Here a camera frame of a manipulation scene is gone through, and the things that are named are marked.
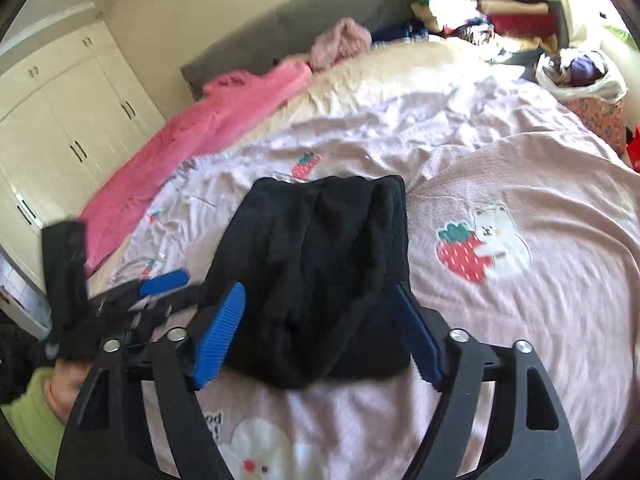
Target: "bed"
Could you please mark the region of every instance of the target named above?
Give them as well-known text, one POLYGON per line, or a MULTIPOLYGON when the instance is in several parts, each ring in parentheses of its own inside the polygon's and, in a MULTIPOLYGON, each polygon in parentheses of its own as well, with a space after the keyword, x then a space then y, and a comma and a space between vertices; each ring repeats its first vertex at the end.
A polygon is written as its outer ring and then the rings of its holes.
MULTIPOLYGON (((614 455, 628 454, 637 434, 640 177, 551 95, 447 45, 399 44, 348 60, 232 149, 185 162, 149 207, 157 214, 90 290, 139 278, 151 260, 151 276, 185 267, 203 280, 251 184, 304 181, 292 168, 308 152, 320 160, 308 180, 403 177, 418 300, 479 340, 530 340, 562 399, 583 477, 614 478, 607 469, 619 460, 607 456, 615 446, 614 455), (449 221, 480 232, 478 210, 502 215, 520 247, 515 272, 482 283, 447 268, 436 235, 449 221)), ((490 398, 488 388, 461 473, 478 460, 490 398)), ((415 367, 388 381, 293 392, 224 370, 199 401, 236 480, 266 478, 246 460, 283 479, 359 480, 401 478, 437 395, 415 367)), ((151 386, 145 404, 159 465, 175 474, 151 386)))

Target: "pink fluffy clothing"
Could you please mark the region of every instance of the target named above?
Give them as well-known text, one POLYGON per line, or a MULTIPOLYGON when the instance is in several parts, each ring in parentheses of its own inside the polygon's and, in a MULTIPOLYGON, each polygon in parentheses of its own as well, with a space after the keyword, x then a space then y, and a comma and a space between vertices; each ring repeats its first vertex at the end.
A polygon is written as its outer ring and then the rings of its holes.
POLYGON ((305 63, 290 60, 262 77, 237 70, 207 83, 204 98, 172 117, 85 206, 79 219, 86 223, 88 273, 135 229, 181 163, 231 145, 305 89, 311 78, 305 63))
POLYGON ((314 72, 331 68, 371 48, 371 33, 353 18, 343 18, 335 27, 316 38, 311 47, 309 65, 314 72))

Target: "blue gripper pad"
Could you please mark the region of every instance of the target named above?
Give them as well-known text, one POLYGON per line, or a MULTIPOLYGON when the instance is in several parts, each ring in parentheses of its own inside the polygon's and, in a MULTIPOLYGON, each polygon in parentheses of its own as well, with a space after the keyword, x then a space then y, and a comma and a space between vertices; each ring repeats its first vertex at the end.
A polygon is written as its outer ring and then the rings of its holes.
POLYGON ((174 270, 168 272, 157 278, 146 280, 138 289, 138 297, 144 298, 145 296, 157 296, 158 294, 164 294, 174 288, 180 288, 189 283, 189 273, 185 269, 174 270))
POLYGON ((440 349, 420 316, 418 309, 422 307, 414 303, 399 283, 394 285, 389 301, 390 312, 400 327, 404 346, 411 352, 422 380, 437 389, 442 380, 440 349))
POLYGON ((220 305, 204 336, 196 346, 193 383, 197 389, 203 388, 216 378, 225 359, 231 340, 236 334, 242 315, 246 293, 242 283, 236 283, 220 305))

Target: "beige blanket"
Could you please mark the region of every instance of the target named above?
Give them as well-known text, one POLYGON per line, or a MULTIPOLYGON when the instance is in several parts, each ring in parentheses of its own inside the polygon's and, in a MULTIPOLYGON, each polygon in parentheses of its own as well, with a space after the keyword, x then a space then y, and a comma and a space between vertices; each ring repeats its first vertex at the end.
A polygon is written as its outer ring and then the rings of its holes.
MULTIPOLYGON (((414 294, 481 341, 535 345, 587 476, 636 405, 640 176, 533 84, 489 78, 409 94, 195 159, 156 198, 111 283, 178 267, 203 279, 260 177, 391 173, 407 186, 414 294), (301 175, 308 152, 317 163, 301 175), (478 240, 470 266, 442 245, 438 232, 449 224, 478 240)), ((199 393, 236 480, 401 478, 437 398, 414 368, 391 381, 303 392, 223 370, 199 393)), ((159 463, 175 473, 152 386, 146 405, 159 463)), ((461 472, 478 460, 488 406, 485 390, 461 472)))

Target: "folded black garment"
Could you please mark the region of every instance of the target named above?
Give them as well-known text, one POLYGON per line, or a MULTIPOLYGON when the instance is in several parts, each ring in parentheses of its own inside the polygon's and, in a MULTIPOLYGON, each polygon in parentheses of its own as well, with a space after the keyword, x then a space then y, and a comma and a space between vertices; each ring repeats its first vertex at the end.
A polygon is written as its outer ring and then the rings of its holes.
POLYGON ((409 279, 404 181, 254 183, 220 241, 206 301, 235 282, 246 311, 225 364, 279 388, 409 365, 384 293, 409 279))

